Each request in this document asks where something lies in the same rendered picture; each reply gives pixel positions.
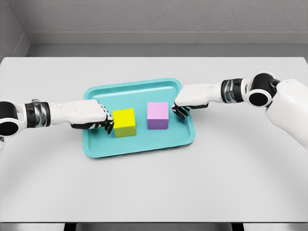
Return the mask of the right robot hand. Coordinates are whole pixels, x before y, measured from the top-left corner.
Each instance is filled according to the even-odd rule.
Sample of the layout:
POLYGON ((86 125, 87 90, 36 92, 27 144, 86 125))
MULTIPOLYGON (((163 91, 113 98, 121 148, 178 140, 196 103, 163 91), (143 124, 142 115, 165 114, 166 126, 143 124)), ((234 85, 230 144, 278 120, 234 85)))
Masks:
POLYGON ((174 100, 172 111, 182 120, 189 115, 191 109, 207 108, 209 96, 206 92, 209 84, 184 85, 174 100))

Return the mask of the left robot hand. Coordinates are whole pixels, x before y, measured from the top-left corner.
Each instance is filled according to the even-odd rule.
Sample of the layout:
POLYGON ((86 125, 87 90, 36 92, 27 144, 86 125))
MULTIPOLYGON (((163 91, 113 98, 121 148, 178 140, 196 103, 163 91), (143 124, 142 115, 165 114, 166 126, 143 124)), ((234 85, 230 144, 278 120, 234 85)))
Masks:
POLYGON ((72 102, 73 114, 69 123, 74 129, 104 128, 110 134, 114 127, 114 119, 108 110, 97 100, 81 100, 72 102))

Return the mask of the yellow cube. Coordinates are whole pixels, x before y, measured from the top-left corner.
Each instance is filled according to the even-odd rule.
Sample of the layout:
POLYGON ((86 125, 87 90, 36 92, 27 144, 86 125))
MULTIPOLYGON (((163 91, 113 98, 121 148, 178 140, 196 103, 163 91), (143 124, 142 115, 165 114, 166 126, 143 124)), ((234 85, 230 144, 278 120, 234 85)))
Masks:
POLYGON ((134 109, 114 110, 114 133, 117 138, 136 136, 136 122, 134 109))

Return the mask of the purple cube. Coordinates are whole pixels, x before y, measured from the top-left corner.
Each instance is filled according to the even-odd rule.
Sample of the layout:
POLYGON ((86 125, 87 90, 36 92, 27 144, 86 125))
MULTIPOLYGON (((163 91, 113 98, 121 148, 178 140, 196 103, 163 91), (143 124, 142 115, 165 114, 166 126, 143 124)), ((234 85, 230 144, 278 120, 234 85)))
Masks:
POLYGON ((168 129, 169 107, 168 102, 147 103, 147 128, 168 129))

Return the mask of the teal tray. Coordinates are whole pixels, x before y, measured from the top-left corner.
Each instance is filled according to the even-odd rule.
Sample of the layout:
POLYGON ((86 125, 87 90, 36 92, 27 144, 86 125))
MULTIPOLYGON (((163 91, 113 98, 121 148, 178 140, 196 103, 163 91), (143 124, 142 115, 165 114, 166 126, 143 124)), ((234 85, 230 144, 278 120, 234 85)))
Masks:
POLYGON ((108 135, 103 128, 83 131, 83 151, 91 158, 137 153, 187 145, 195 139, 191 116, 185 120, 169 110, 167 130, 147 128, 147 103, 167 102, 172 106, 181 83, 175 78, 163 78, 130 83, 121 83, 89 88, 84 99, 96 99, 109 112, 133 108, 136 121, 136 136, 117 138, 108 135))

